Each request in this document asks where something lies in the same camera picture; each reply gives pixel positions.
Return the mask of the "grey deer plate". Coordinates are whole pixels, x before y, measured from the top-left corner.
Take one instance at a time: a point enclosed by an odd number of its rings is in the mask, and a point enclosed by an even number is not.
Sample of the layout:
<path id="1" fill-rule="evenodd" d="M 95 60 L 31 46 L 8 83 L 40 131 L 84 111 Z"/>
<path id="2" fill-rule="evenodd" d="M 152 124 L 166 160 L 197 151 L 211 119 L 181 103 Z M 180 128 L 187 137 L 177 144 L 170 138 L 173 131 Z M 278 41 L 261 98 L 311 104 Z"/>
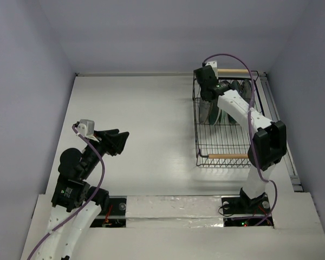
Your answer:
<path id="1" fill-rule="evenodd" d="M 205 101 L 203 99 L 199 100 L 199 123 L 205 124 L 209 118 L 210 112 L 212 111 L 213 103 Z"/>

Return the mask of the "dark teal blossom plate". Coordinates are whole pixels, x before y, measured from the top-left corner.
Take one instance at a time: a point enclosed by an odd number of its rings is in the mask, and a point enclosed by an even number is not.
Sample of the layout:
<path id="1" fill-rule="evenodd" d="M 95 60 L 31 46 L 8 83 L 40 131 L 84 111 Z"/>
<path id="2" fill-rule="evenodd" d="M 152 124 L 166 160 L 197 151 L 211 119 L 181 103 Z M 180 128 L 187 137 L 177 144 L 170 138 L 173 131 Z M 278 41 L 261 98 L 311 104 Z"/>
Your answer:
<path id="1" fill-rule="evenodd" d="M 241 95 L 241 86 L 237 80 L 231 82 L 231 88 Z M 227 115 L 230 124 L 236 124 L 236 120 L 230 115 Z"/>

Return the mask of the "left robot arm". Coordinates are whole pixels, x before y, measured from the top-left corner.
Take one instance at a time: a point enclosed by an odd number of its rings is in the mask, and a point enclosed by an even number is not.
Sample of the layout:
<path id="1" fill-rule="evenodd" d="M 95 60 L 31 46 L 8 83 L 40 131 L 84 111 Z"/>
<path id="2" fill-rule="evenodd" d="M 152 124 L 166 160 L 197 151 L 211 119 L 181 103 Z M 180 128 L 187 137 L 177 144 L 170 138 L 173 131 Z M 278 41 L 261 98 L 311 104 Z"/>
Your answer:
<path id="1" fill-rule="evenodd" d="M 128 132 L 96 131 L 82 122 L 72 129 L 86 147 L 69 148 L 60 156 L 49 230 L 37 259 L 73 257 L 95 217 L 109 208 L 109 192 L 101 188 L 106 171 L 103 156 L 121 154 L 129 137 Z"/>

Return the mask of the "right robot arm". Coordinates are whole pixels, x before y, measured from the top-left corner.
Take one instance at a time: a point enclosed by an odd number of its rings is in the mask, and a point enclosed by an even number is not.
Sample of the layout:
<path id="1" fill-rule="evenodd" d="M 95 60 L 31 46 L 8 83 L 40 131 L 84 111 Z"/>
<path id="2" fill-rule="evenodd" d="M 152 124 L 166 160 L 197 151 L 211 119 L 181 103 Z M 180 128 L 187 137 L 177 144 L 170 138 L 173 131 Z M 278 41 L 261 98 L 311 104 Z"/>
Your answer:
<path id="1" fill-rule="evenodd" d="M 236 206 L 244 212 L 253 211 L 264 199 L 270 176 L 287 153 L 287 128 L 282 121 L 272 121 L 254 109 L 253 98 L 246 101 L 233 83 L 218 80 L 216 69 L 205 65 L 194 70 L 200 86 L 201 99 L 217 102 L 217 108 L 230 115 L 250 138 L 247 155 L 250 170 L 240 189 Z"/>

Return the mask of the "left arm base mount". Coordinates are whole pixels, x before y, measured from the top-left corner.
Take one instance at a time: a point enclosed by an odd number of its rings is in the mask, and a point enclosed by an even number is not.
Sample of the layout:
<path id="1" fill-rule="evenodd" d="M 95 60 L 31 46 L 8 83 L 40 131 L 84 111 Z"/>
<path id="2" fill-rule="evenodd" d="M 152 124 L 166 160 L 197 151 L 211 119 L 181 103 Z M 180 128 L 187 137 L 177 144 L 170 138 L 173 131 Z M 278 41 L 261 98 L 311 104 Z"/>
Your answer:
<path id="1" fill-rule="evenodd" d="M 91 228 L 125 228 L 127 197 L 110 197 L 108 207 L 93 220 Z"/>

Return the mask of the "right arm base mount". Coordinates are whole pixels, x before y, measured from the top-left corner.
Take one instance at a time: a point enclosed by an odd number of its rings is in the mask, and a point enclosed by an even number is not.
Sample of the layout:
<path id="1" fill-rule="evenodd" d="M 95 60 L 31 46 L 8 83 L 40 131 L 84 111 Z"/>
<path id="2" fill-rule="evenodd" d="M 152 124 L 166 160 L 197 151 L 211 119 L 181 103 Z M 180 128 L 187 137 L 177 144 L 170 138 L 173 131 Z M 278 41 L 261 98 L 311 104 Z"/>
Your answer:
<path id="1" fill-rule="evenodd" d="M 223 217 L 225 227 L 274 226 L 267 197 L 251 206 L 242 204 L 240 197 L 222 197 L 218 213 Z"/>

